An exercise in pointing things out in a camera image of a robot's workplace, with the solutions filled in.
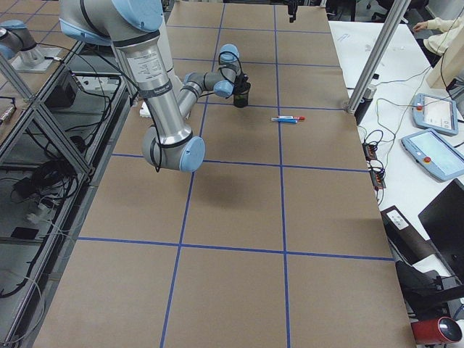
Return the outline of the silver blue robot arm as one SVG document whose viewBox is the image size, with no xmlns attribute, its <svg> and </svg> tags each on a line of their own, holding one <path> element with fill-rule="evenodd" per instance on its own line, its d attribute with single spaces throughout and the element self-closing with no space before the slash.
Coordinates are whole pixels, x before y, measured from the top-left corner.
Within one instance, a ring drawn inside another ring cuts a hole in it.
<svg viewBox="0 0 464 348">
<path fill-rule="evenodd" d="M 61 1 L 59 21 L 62 32 L 76 41 L 114 49 L 152 118 L 142 153 L 157 170 L 191 173 L 201 166 L 205 143 L 186 118 L 203 93 L 233 97 L 238 108 L 248 105 L 251 85 L 233 44 L 221 47 L 217 71 L 192 72 L 179 81 L 161 1 Z"/>
</svg>

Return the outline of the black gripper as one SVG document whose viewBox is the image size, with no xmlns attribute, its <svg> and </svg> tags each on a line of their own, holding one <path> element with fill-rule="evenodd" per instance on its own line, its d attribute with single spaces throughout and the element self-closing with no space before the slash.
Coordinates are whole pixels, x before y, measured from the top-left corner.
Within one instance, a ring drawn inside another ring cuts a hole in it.
<svg viewBox="0 0 464 348">
<path fill-rule="evenodd" d="M 288 0 L 287 1 L 287 11 L 289 15 L 289 22 L 294 22 L 297 18 L 298 10 L 298 1 L 297 0 Z"/>
<path fill-rule="evenodd" d="M 236 76 L 234 81 L 234 95 L 242 95 L 249 92 L 251 88 L 251 83 L 248 82 L 249 77 L 246 73 L 241 72 Z"/>
</svg>

